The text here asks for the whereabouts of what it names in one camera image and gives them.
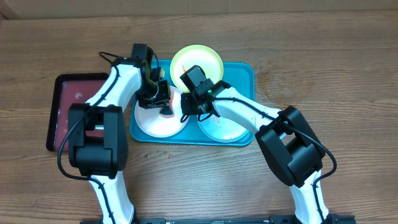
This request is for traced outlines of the white pink plate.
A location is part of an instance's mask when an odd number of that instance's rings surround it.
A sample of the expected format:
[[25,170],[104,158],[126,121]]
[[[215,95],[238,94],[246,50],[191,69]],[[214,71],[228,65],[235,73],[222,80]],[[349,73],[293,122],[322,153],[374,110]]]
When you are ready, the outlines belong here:
[[165,118],[159,114],[161,108],[144,109],[135,104],[134,117],[138,127],[146,134],[155,138],[171,137],[179,133],[188,123],[188,120],[181,122],[183,116],[181,109],[182,92],[174,87],[170,87],[170,91],[174,92],[173,109],[174,117]]

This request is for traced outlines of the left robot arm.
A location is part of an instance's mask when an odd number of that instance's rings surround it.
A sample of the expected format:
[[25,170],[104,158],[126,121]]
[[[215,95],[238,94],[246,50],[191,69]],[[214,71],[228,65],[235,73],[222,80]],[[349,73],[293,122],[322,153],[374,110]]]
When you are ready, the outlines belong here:
[[62,174],[91,184],[103,217],[100,223],[135,223],[136,211],[124,182],[128,140],[124,110],[132,97],[141,108],[158,108],[172,115],[171,92],[164,70],[146,44],[134,44],[130,57],[100,52],[111,72],[99,91],[85,103],[74,103],[68,112],[68,132],[61,145],[68,146],[69,162],[79,176]]

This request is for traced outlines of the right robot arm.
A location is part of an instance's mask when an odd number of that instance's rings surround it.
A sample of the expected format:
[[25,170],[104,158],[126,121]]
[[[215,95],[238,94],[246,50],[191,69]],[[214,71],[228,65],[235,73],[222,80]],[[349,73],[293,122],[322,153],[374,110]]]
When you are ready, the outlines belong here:
[[229,83],[213,83],[198,65],[180,78],[188,88],[181,99],[182,121],[190,115],[215,115],[253,133],[270,170],[290,187],[296,221],[326,223],[329,212],[320,180],[325,178],[322,159],[328,151],[297,108],[279,110],[261,105]]

